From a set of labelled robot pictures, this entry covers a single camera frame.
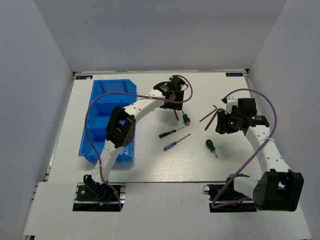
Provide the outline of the black green precision screwdriver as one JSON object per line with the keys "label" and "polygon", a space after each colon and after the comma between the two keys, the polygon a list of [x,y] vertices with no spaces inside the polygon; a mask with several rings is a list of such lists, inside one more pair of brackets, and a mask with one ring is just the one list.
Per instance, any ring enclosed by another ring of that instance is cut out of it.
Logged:
{"label": "black green precision screwdriver", "polygon": [[166,137],[166,136],[168,136],[168,135],[174,134],[175,132],[177,132],[177,131],[179,131],[179,130],[181,130],[181,129],[183,129],[183,128],[184,128],[184,127],[181,127],[181,128],[179,128],[179,129],[174,129],[174,130],[170,130],[170,131],[161,133],[161,134],[158,135],[158,137],[159,137],[160,139],[162,139],[162,138],[164,138],[164,137]]}

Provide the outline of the left blue corner label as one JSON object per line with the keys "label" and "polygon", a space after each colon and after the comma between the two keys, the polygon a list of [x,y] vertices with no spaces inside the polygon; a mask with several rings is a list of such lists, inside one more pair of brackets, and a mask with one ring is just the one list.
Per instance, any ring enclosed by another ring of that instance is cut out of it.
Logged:
{"label": "left blue corner label", "polygon": [[91,80],[92,78],[92,75],[77,75],[75,77],[76,80]]}

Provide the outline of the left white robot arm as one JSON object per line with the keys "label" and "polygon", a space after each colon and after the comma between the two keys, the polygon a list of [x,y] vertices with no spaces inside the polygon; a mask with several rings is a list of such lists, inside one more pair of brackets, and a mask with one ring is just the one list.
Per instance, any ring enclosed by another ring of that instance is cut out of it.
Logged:
{"label": "left white robot arm", "polygon": [[[91,108],[101,98],[109,95],[124,95],[138,97],[139,99],[125,107],[116,106],[106,126],[104,149],[99,154],[89,134],[87,123]],[[112,167],[120,151],[128,146],[135,137],[136,124],[156,108],[173,109],[191,100],[193,87],[189,80],[182,75],[172,75],[168,81],[156,84],[146,95],[138,95],[126,92],[107,92],[97,96],[88,106],[84,132],[95,151],[98,160],[92,172],[83,177],[83,183],[88,188],[88,193],[94,199],[99,200],[105,196],[107,188],[117,193],[115,188],[108,183]]]}

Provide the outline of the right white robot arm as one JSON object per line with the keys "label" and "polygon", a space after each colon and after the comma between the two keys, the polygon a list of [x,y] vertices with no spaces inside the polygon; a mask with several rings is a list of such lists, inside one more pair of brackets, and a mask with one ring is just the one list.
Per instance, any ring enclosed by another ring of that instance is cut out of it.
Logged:
{"label": "right white robot arm", "polygon": [[231,174],[217,193],[216,202],[223,193],[236,200],[240,196],[252,199],[259,211],[294,212],[299,203],[304,178],[294,172],[281,156],[272,139],[267,118],[257,114],[254,98],[225,97],[225,110],[217,114],[216,132],[223,134],[243,132],[250,142],[261,169],[259,180],[243,175],[240,170]]}

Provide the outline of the blue red screwdriver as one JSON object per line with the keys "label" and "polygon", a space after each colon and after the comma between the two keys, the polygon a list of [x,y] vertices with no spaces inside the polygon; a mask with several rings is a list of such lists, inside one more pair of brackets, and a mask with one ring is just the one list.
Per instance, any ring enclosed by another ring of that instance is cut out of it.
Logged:
{"label": "blue red screwdriver", "polygon": [[172,148],[175,147],[179,142],[183,141],[184,139],[186,139],[186,138],[189,137],[190,135],[191,135],[191,134],[189,133],[189,134],[187,134],[186,136],[182,137],[181,139],[179,139],[179,140],[177,140],[177,141],[174,141],[174,142],[168,144],[167,146],[165,146],[165,147],[163,148],[163,151],[166,152],[166,151],[172,149]]}

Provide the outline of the green orange stubby screwdriver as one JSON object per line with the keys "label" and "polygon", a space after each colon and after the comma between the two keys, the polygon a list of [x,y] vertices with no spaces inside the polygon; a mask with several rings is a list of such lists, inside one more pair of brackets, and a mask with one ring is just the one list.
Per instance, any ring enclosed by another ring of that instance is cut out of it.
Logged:
{"label": "green orange stubby screwdriver", "polygon": [[182,119],[183,119],[183,123],[186,126],[189,126],[191,124],[191,119],[189,118],[189,116],[182,110]]}

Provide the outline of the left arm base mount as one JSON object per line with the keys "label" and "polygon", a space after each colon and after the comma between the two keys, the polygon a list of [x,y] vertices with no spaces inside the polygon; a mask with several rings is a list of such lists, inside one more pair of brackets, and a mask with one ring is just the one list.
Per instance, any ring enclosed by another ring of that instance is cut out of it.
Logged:
{"label": "left arm base mount", "polygon": [[95,182],[88,174],[77,184],[72,210],[74,212],[120,212],[125,203],[126,185]]}

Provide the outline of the dark green stubby screwdriver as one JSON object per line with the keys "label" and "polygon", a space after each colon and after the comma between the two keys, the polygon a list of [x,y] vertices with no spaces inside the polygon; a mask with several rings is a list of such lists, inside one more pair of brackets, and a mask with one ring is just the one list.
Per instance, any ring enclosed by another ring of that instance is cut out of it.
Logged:
{"label": "dark green stubby screwdriver", "polygon": [[216,158],[218,158],[218,155],[216,153],[216,148],[213,144],[213,141],[211,139],[207,139],[205,141],[205,145],[210,150],[210,152],[213,153]]}

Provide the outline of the brown hex key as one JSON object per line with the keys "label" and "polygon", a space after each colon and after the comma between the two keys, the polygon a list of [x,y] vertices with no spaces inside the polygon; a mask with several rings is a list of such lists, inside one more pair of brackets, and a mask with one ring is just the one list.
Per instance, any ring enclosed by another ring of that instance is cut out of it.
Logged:
{"label": "brown hex key", "polygon": [[224,111],[223,108],[218,108],[214,113],[213,113],[213,117],[210,119],[210,121],[208,122],[207,126],[205,127],[205,131],[208,130],[208,128],[210,127],[210,125],[212,124],[212,122],[214,121],[214,119],[216,118],[217,114],[221,111]]}
{"label": "brown hex key", "polygon": [[177,121],[179,121],[179,116],[178,116],[177,111],[176,111],[175,109],[174,109],[173,111],[174,111],[174,114],[175,114],[176,120],[177,120]]}
{"label": "brown hex key", "polygon": [[199,123],[201,123],[203,120],[205,120],[207,117],[209,117],[210,115],[212,115],[213,113],[215,113],[215,111],[218,109],[216,105],[212,105],[213,106],[213,110],[211,112],[209,112],[207,115],[205,115],[202,119],[199,120]]}

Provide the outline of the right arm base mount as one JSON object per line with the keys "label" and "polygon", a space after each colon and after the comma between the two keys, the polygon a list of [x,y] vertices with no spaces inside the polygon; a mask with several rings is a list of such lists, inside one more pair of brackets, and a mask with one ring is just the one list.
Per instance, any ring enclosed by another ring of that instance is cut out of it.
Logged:
{"label": "right arm base mount", "polygon": [[223,188],[225,184],[213,184],[208,183],[203,186],[202,191],[204,194],[208,195],[209,199],[209,211],[210,213],[253,213],[257,212],[257,208],[254,201],[251,198],[244,199],[245,196],[242,193],[236,192],[234,190],[234,183],[232,182],[227,186],[226,190],[220,195],[214,206],[223,205],[218,208],[212,207],[212,202],[219,191]]}

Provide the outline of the right blue corner label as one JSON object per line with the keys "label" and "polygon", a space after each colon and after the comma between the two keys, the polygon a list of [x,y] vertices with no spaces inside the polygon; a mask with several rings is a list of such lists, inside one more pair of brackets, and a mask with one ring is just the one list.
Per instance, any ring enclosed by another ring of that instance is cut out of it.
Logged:
{"label": "right blue corner label", "polygon": [[242,72],[226,72],[225,75],[227,77],[243,77],[243,73]]}

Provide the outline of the blue corner label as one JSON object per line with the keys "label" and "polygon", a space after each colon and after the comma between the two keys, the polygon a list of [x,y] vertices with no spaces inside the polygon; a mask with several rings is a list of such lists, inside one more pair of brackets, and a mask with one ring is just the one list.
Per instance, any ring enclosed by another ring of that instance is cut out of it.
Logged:
{"label": "blue corner label", "polygon": [[92,78],[92,75],[77,75],[75,77],[76,80],[91,80]]}
{"label": "blue corner label", "polygon": [[242,72],[226,72],[225,75],[227,77],[243,77],[243,73]]}

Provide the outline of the blue plastic bin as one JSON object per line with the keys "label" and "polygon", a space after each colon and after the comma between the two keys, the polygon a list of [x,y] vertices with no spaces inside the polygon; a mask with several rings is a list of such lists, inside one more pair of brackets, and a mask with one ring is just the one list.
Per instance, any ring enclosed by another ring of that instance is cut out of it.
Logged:
{"label": "blue plastic bin", "polygon": [[[98,96],[109,92],[137,93],[137,86],[129,79],[104,79],[94,80],[91,90],[91,103]],[[136,102],[135,96],[111,94],[97,100],[90,109],[87,120],[87,132],[99,154],[102,153],[107,135],[107,124],[113,109],[117,106],[123,108]],[[78,155],[96,164],[98,156],[92,148],[85,133],[82,134]]]}

